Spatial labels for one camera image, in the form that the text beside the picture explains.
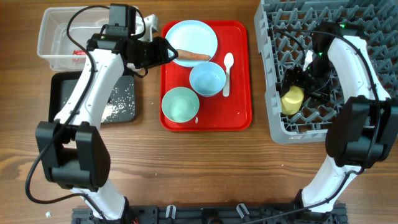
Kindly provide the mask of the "yellow plastic cup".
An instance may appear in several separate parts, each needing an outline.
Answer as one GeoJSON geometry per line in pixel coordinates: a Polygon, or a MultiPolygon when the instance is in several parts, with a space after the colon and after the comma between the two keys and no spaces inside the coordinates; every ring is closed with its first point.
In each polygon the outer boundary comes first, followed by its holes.
{"type": "Polygon", "coordinates": [[[289,91],[281,98],[282,114],[293,115],[297,113],[303,99],[303,90],[297,86],[291,86],[289,91]]]}

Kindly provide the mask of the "light blue rice bowl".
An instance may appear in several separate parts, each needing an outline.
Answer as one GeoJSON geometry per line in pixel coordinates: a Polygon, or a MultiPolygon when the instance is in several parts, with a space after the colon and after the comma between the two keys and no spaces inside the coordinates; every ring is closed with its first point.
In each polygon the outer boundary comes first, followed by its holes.
{"type": "Polygon", "coordinates": [[[211,97],[224,88],[226,74],[217,63],[203,62],[192,68],[189,74],[189,82],[193,90],[199,95],[211,97]]]}

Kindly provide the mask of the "green bowl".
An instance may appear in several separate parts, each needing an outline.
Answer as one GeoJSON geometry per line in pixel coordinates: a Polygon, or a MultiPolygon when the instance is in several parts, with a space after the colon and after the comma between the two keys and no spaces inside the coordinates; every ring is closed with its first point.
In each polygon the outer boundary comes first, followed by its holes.
{"type": "Polygon", "coordinates": [[[187,87],[169,90],[161,102],[162,112],[174,123],[186,123],[198,113],[200,101],[197,94],[187,87]]]}

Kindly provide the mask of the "white rice pile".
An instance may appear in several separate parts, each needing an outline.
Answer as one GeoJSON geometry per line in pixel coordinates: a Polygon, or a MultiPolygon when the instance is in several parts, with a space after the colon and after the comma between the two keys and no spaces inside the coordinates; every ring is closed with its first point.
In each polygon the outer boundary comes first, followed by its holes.
{"type": "Polygon", "coordinates": [[[114,87],[104,109],[101,123],[130,122],[136,115],[136,98],[133,86],[114,87]]]}

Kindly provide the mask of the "red snack wrapper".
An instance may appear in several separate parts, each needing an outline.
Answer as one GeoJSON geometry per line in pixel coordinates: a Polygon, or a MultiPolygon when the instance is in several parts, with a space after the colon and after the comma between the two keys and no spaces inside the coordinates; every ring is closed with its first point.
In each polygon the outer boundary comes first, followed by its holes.
{"type": "Polygon", "coordinates": [[[73,55],[72,63],[74,64],[85,63],[86,53],[83,50],[74,50],[72,55],[73,55]]]}

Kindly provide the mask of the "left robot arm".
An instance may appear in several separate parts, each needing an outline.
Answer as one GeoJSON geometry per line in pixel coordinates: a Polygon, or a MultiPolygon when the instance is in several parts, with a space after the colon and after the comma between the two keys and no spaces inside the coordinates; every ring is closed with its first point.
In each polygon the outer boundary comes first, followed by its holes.
{"type": "Polygon", "coordinates": [[[99,130],[108,98],[119,78],[169,63],[178,52],[162,37],[144,41],[136,32],[141,12],[127,4],[108,7],[109,22],[82,47],[86,64],[66,102],[51,122],[42,121],[35,137],[45,178],[81,197],[95,223],[132,223],[129,202],[109,179],[111,159],[99,130]]]}

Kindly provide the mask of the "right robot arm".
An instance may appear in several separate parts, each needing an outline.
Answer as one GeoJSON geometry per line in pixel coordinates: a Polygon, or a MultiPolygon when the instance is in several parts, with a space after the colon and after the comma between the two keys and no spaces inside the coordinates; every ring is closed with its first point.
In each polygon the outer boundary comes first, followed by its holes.
{"type": "Polygon", "coordinates": [[[284,73],[281,103],[313,95],[335,70],[345,103],[326,132],[326,159],[296,196],[298,211],[332,211],[336,199],[357,176],[384,161],[397,137],[397,100],[380,84],[362,28],[323,21],[309,32],[313,55],[284,73]]]}

